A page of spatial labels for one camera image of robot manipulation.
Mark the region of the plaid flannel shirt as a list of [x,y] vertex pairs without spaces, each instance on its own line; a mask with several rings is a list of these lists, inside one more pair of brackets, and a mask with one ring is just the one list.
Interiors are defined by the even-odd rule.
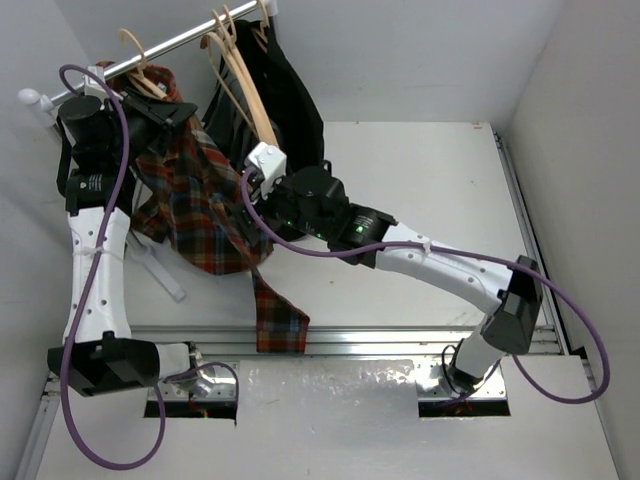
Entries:
[[150,190],[150,198],[132,219],[133,228],[172,248],[195,267],[212,275],[249,272],[256,314],[256,347],[260,353],[301,354],[306,347],[309,316],[277,293],[258,266],[273,251],[261,234],[251,246],[238,229],[231,209],[240,203],[240,176],[191,116],[166,153],[145,152],[132,166]]

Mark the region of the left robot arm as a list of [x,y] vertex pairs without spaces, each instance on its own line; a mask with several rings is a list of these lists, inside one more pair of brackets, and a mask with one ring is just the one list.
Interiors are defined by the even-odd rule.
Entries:
[[124,260],[135,177],[129,164],[163,153],[195,113],[191,103],[127,89],[114,101],[74,96],[58,109],[62,150],[57,186],[73,247],[72,300],[49,369],[82,396],[145,388],[192,367],[184,342],[159,345],[131,335]]

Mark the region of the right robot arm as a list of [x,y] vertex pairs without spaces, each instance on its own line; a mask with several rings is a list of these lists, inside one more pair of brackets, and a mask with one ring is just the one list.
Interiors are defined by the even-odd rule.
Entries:
[[389,214],[350,202],[324,166],[287,177],[265,176],[250,165],[240,192],[246,226],[289,251],[410,277],[479,310],[480,324],[441,355],[440,383],[450,395],[472,395],[504,357],[528,353],[542,303],[533,259],[504,261],[434,242]]

